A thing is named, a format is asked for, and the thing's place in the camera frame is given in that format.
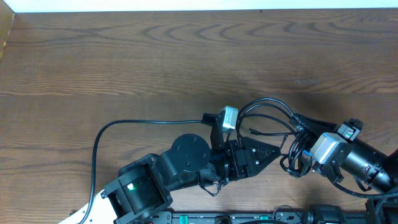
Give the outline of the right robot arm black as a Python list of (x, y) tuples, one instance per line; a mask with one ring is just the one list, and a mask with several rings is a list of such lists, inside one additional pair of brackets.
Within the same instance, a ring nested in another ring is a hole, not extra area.
[(303, 143), (300, 163), (327, 178), (336, 188), (359, 198), (397, 197), (397, 153), (389, 156), (358, 137), (363, 122), (349, 119), (341, 125), (292, 115), (290, 122)]

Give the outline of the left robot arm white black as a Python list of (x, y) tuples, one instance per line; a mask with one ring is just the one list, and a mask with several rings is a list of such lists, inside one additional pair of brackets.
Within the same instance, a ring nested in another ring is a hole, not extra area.
[(64, 223), (146, 223), (172, 203), (171, 192), (199, 186), (222, 187), (258, 175), (280, 155), (280, 147), (245, 137), (223, 139), (234, 130), (236, 115), (205, 113), (210, 141), (183, 134), (162, 154), (148, 154), (119, 169), (118, 176)]

